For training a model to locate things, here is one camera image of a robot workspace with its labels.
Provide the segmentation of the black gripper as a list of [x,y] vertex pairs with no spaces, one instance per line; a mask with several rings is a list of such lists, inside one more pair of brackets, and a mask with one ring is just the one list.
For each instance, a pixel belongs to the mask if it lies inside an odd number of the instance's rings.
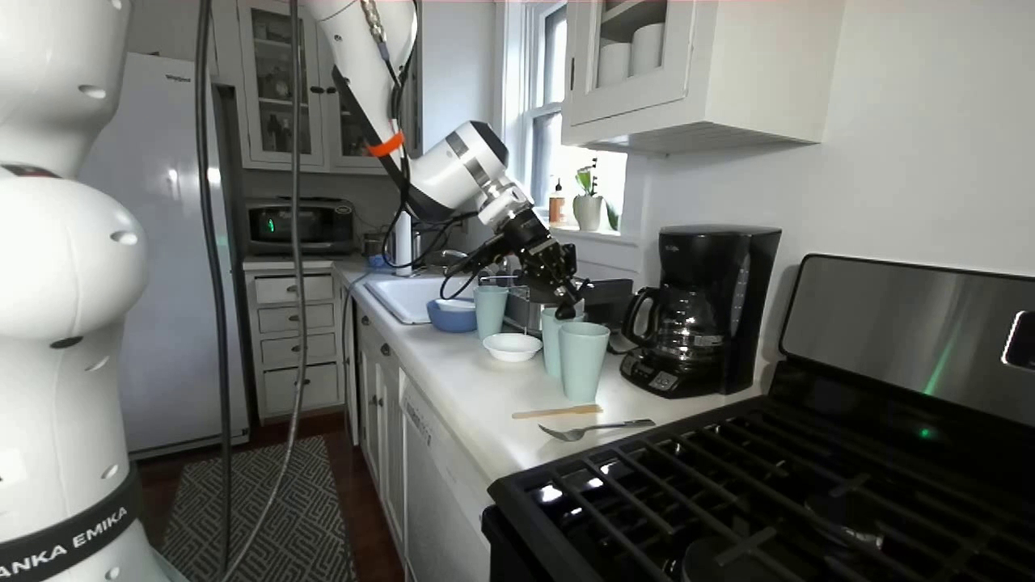
[[574,243],[543,243],[536,250],[527,250],[521,254],[521,282],[541,293],[554,298],[558,304],[558,292],[566,283],[580,283],[586,277],[575,273],[575,244]]

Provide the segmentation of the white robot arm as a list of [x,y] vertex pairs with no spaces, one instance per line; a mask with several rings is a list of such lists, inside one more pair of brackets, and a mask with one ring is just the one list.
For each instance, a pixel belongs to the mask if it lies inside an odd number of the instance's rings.
[[[175,582],[130,503],[120,415],[127,309],[148,273],[138,220],[82,184],[120,105],[134,0],[0,0],[0,582]],[[428,155],[393,113],[415,0],[301,0],[330,41],[370,155],[428,209],[478,206],[471,267],[566,261],[509,147],[471,119]]]

